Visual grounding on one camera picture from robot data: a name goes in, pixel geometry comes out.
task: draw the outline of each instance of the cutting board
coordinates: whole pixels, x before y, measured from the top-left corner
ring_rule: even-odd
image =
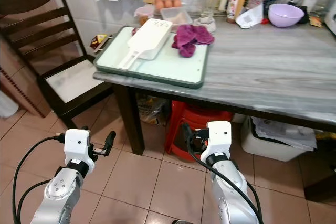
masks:
[[[119,69],[118,64],[129,51],[127,41],[132,37],[133,29],[134,27],[129,26],[122,27],[115,37],[107,42],[105,49],[94,61],[99,71],[192,89],[202,86],[209,46],[196,45],[195,54],[192,57],[181,57],[178,50],[172,48],[175,33],[170,34],[153,60],[137,59],[128,70]]]

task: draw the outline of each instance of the purple towel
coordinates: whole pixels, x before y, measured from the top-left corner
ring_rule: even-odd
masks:
[[[177,29],[172,47],[178,49],[182,57],[189,58],[196,50],[195,44],[209,45],[214,41],[204,26],[182,25]]]

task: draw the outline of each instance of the grater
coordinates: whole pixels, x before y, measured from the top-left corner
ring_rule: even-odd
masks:
[[[137,58],[153,60],[167,41],[173,23],[150,18],[127,42],[129,52],[118,64],[118,68],[128,70]]]

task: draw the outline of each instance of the purple bowl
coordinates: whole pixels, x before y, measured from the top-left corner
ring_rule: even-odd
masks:
[[[273,4],[268,9],[268,18],[277,27],[295,25],[303,16],[304,12],[292,5]]]

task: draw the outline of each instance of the cable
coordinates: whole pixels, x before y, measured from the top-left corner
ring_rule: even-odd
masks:
[[[249,206],[252,208],[253,212],[255,213],[255,215],[257,216],[257,219],[259,221],[259,224],[264,224],[264,222],[262,221],[262,217],[261,214],[258,212],[258,210],[256,209],[256,207],[253,205],[253,203],[251,202],[251,200],[227,177],[225,177],[223,174],[221,174],[219,171],[217,171],[216,169],[213,169],[211,166],[209,166],[208,164],[202,162],[198,157],[195,156],[193,150],[190,147],[190,137],[187,137],[187,148],[188,148],[188,152],[191,154],[191,156],[202,166],[204,166],[205,168],[207,168],[208,170],[210,170],[211,172],[213,172],[214,174],[216,174],[218,177],[220,177],[222,180],[224,180],[226,183],[228,183],[230,186],[232,186],[241,196],[242,198],[249,204]]]
[[[12,190],[12,212],[13,212],[13,220],[14,220],[14,224],[20,224],[18,218],[17,218],[17,212],[16,212],[16,202],[15,202],[15,193],[16,193],[16,181],[17,181],[17,175],[19,173],[19,170],[23,164],[23,162],[25,161],[25,159],[27,158],[27,156],[41,143],[48,141],[48,140],[57,140],[59,138],[59,136],[51,136],[51,137],[47,137],[39,142],[37,142],[32,148],[29,149],[29,151],[24,155],[24,157],[21,159],[20,163],[17,165],[17,168],[15,170],[15,174],[14,174],[14,178],[13,178],[13,190]]]
[[[262,213],[261,213],[261,205],[260,205],[260,201],[259,201],[259,197],[258,197],[258,195],[257,195],[257,192],[256,192],[256,190],[254,189],[254,187],[253,187],[248,181],[246,181],[246,182],[247,182],[248,187],[251,189],[251,191],[252,191],[252,193],[253,193],[253,195],[254,195],[254,198],[255,198],[255,200],[256,200],[258,213],[260,214],[260,217],[263,218],[263,217],[262,217],[263,215],[262,215]]]
[[[51,181],[51,179],[42,181],[42,182],[40,182],[40,183],[37,183],[37,184],[35,184],[35,185],[29,187],[29,188],[25,191],[25,193],[22,195],[22,197],[21,197],[21,199],[20,199],[20,201],[19,201],[19,205],[18,205],[18,207],[17,207],[17,219],[18,219],[18,222],[19,222],[19,223],[21,223],[21,208],[22,208],[22,204],[23,204],[23,201],[25,200],[27,194],[29,194],[30,191],[33,190],[33,189],[35,189],[36,187],[41,186],[41,185],[44,185],[44,184],[48,183],[49,181]]]

